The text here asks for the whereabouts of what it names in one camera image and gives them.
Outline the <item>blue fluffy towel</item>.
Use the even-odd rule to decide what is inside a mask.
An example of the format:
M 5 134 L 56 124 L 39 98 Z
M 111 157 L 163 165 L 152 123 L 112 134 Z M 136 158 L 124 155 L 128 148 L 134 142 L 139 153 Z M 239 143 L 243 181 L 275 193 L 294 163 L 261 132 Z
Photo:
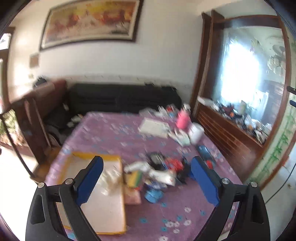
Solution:
M 161 190 L 150 189 L 147 190 L 144 197 L 150 203 L 157 203 L 164 196 L 164 193 Z

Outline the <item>red plastic bag bundle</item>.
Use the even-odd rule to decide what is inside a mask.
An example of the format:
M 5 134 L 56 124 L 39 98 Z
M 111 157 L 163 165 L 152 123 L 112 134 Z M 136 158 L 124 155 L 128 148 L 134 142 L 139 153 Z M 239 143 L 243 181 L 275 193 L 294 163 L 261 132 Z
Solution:
M 166 166 L 166 169 L 174 171 L 176 173 L 184 169 L 183 163 L 180 160 L 174 159 L 174 158 L 166 158 L 165 166 Z

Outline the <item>black sofa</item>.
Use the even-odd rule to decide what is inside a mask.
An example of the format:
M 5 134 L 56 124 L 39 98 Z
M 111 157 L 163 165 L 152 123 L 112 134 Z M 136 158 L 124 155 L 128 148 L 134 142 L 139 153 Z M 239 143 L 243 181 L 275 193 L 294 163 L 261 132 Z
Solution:
M 145 108 L 157 110 L 170 104 L 180 109 L 182 105 L 175 87 L 153 84 L 76 83 L 68 89 L 65 101 L 70 111 L 83 115 L 90 111 L 139 113 Z

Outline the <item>dark wooden chair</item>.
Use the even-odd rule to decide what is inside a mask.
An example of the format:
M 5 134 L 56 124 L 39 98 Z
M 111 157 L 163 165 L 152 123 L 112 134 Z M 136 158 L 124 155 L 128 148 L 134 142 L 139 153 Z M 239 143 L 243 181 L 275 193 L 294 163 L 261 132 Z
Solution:
M 36 181 L 36 176 L 33 174 L 33 172 L 29 169 L 29 167 L 27 166 L 27 164 L 25 163 L 25 161 L 23 160 L 20 152 L 18 151 L 18 148 L 16 147 L 16 144 L 13 141 L 13 138 L 11 137 L 11 134 L 8 130 L 8 126 L 6 125 L 6 115 L 11 111 L 11 108 L 5 110 L 3 113 L 1 113 L 1 123 L 3 124 L 4 127 L 4 131 L 6 133 L 6 135 L 8 136 L 8 139 L 11 143 L 11 147 L 13 148 L 16 156 L 18 157 L 18 159 L 20 160 L 21 164 L 23 165 L 23 167 L 25 168 L 25 170 L 27 171 L 27 173 L 29 174 L 30 178 L 32 180 Z

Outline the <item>large white tissue pack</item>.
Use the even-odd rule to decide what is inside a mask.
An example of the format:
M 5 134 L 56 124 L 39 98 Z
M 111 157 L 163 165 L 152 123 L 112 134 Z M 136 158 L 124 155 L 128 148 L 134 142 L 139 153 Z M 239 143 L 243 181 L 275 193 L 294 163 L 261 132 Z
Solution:
M 148 172 L 149 178 L 158 181 L 165 185 L 175 186 L 176 184 L 176 173 L 172 170 L 157 171 L 151 170 Z

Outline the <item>purple floral tablecloth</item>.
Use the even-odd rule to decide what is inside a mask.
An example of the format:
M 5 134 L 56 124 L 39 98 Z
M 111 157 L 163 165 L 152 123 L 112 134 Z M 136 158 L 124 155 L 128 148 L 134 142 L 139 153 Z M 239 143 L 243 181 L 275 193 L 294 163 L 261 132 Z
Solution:
M 182 147 L 171 138 L 139 133 L 144 117 L 129 113 L 88 113 L 75 128 L 53 162 L 46 184 L 61 181 L 62 170 L 72 152 L 91 152 L 121 157 L 124 164 L 144 161 L 147 154 L 191 161 L 198 152 L 194 146 Z M 184 185 L 169 187 L 163 198 L 152 204 L 125 208 L 127 230 L 122 235 L 103 235 L 102 240 L 193 240 L 213 210 L 198 183 L 188 179 Z

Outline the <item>white cup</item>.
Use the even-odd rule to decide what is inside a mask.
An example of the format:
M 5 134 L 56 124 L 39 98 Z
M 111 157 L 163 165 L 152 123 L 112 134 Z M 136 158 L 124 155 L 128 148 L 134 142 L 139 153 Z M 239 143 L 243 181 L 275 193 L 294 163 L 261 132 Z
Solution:
M 196 145 L 204 134 L 204 128 L 198 123 L 192 123 L 188 130 L 188 136 L 192 145 Z

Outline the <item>black motor with shaft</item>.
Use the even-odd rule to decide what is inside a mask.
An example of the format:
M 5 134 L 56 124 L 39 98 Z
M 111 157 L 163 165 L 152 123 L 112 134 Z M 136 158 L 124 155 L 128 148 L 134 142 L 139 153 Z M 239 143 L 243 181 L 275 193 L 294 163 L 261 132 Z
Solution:
M 164 166 L 165 156 L 162 153 L 159 153 L 159 152 L 147 153 L 147 158 L 148 158 L 147 162 L 155 170 L 163 171 L 166 169 Z

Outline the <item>framed painting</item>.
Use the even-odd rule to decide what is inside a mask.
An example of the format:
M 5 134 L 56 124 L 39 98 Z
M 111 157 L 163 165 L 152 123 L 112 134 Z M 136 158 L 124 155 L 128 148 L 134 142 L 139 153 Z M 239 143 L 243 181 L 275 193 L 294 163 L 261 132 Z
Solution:
M 71 1 L 49 10 L 39 50 L 85 41 L 135 42 L 143 1 Z

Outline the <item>yellow cardboard tray box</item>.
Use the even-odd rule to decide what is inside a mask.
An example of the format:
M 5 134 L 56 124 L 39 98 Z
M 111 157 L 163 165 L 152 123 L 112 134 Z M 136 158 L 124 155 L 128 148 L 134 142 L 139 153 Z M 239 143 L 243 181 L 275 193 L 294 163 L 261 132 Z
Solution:
M 73 152 L 66 161 L 60 181 L 74 178 L 87 167 L 95 156 L 103 159 L 103 171 L 116 168 L 123 173 L 120 156 L 95 153 Z M 57 204 L 64 228 L 71 230 L 62 204 Z M 121 235 L 126 232 L 125 199 L 123 176 L 118 187 L 110 195 L 101 193 L 98 181 L 86 203 L 81 205 L 82 212 L 98 235 Z

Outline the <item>pink water bottle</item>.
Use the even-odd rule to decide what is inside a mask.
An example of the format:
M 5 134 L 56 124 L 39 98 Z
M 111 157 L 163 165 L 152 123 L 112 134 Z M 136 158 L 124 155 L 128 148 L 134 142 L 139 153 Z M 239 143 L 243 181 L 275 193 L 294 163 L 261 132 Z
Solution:
M 189 104 L 184 103 L 181 110 L 178 112 L 178 118 L 176 121 L 176 127 L 184 130 L 187 128 L 190 122 L 191 107 Z

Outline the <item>blue Vinda tissue pack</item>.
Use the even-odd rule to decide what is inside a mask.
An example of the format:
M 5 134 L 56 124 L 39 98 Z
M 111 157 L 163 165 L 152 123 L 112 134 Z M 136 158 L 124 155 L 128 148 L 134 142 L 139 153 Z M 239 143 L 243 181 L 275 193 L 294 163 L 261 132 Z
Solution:
M 163 190 L 167 188 L 166 184 L 151 180 L 145 180 L 144 185 L 147 189 Z

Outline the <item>colourful sponge cloths pack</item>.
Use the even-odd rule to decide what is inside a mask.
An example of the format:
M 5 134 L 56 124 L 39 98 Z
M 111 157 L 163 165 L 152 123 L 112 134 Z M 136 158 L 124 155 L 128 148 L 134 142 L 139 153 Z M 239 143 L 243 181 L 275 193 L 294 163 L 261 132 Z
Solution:
M 133 171 L 131 173 L 125 174 L 126 186 L 132 189 L 140 188 L 142 184 L 143 173 L 141 171 Z

